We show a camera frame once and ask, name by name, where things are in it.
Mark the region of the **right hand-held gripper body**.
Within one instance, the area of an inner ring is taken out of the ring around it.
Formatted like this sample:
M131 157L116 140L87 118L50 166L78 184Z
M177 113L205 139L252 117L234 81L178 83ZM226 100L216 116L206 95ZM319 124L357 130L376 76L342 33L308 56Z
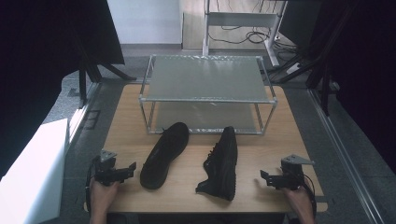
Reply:
M296 190L304 183L304 165L315 163L298 155L291 154L281 160L282 175L274 175L271 184L276 189L287 188Z

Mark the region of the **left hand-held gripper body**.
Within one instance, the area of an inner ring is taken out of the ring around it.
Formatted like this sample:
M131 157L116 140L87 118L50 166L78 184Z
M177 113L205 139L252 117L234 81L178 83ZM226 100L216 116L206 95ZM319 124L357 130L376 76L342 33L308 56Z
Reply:
M101 150L99 155L93 159L94 179L105 186L119 181L125 176L129 176L125 172L125 168L116 169L116 156L114 152Z

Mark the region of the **black shoe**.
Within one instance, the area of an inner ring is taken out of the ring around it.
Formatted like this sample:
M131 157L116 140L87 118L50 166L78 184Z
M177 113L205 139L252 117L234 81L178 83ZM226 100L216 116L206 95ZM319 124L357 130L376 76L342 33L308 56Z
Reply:
M146 189L159 189L165 182L171 163L186 148L189 129L177 122L164 130L149 153L140 173L140 184Z
M203 163L207 180L200 182L195 191L226 201L232 201L236 188L238 149L232 126L226 127Z

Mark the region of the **grey two-tier shoe rack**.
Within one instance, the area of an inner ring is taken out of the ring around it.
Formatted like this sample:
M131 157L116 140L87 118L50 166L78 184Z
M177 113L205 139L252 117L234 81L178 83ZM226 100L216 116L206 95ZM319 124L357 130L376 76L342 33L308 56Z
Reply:
M264 134L277 106L261 56L152 55L138 100L148 133Z

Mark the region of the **person's left hand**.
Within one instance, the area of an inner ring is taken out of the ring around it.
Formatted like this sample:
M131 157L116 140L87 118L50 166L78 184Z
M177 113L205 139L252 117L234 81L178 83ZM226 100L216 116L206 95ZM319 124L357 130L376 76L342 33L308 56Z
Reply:
M94 178L90 183L91 196L91 217L105 217L111 204L113 204L118 193L120 183L114 182L109 186L104 186Z

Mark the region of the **person's right hand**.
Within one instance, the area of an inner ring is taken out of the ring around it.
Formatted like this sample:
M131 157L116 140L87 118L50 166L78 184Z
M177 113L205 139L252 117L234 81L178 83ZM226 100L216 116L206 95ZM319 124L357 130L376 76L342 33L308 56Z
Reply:
M299 187L296 190L282 189L282 192L287 198L292 210L298 216L308 217L313 214L312 204L304 187Z

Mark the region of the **white box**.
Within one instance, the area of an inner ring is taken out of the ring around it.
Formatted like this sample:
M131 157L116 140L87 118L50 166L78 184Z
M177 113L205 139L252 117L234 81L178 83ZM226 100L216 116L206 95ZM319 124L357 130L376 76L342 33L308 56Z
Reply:
M60 215L67 119L41 125L0 181L0 224L40 224Z

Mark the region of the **black stand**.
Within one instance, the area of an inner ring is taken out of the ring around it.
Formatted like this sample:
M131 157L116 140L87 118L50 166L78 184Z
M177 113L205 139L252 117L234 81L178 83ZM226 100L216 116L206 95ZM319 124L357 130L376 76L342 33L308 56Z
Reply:
M305 82L305 86L308 89L314 89L319 82L322 81L320 108L326 116L329 115L328 96L330 93L330 77L326 72L326 60L332 48L333 34L337 30L336 25L337 19L332 20L324 27L323 31L318 35L318 38L307 48L308 52L316 55L310 63L303 65L290 75L286 75L285 77L273 81L274 84L284 84L310 70L311 73Z
M82 42L79 38L75 40L78 52L80 54L80 63L78 70L79 78L79 109L82 109L88 103L88 93L86 87L86 77L89 77L91 82L99 83L102 79L102 75L99 72L98 65L102 65L105 69L109 70L116 76L124 80L136 80L136 77L131 77L120 69L116 68L110 63L105 63L103 60L99 60L96 57L91 56L87 50L85 50Z

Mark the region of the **white power strip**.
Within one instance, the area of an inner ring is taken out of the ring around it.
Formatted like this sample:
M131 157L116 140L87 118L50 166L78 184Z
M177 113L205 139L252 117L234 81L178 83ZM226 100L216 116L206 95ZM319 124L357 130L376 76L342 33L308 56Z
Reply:
M287 71L286 73L289 75L297 70L299 70L301 68L301 64L300 63L295 63L294 65L292 65Z

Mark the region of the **black curtain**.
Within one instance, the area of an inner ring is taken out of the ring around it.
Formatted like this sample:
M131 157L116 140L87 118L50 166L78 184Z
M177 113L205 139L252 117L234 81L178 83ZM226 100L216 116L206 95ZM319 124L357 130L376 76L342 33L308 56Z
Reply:
M0 0L0 178L83 62L124 63L107 0Z
M322 0L314 37L329 40L325 62L337 99L396 174L396 0Z

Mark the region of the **metal floor rail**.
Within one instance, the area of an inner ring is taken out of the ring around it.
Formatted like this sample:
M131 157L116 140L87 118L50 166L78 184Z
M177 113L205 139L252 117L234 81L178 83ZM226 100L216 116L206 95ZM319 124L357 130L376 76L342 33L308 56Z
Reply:
M96 93L98 92L101 84L92 83L86 92L87 99L81 106L74 112L72 118L68 121L68 144L71 145L78 134L81 123L88 114L88 110L93 104Z
M351 183L352 188L357 194L359 201L361 202L361 206L368 217L369 222L371 224L385 224L375 200L372 197L372 194L367 189L361 174L347 153L347 148L336 131L332 120L322 110L318 94L311 89L308 89L307 93L313 102L314 108L318 113L326 133L329 135L335 152L346 171L346 175Z

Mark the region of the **white metal desk frame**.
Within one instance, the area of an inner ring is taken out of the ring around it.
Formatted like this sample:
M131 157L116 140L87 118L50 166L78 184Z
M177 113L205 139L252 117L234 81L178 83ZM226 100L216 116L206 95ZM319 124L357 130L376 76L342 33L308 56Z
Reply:
M270 37L264 41L264 46L273 67L279 66L279 61L273 49L287 1L282 1L277 13L236 13L215 12L210 10L210 0L205 0L205 33L202 52L209 53L209 27L210 26L242 26L265 27L270 31Z

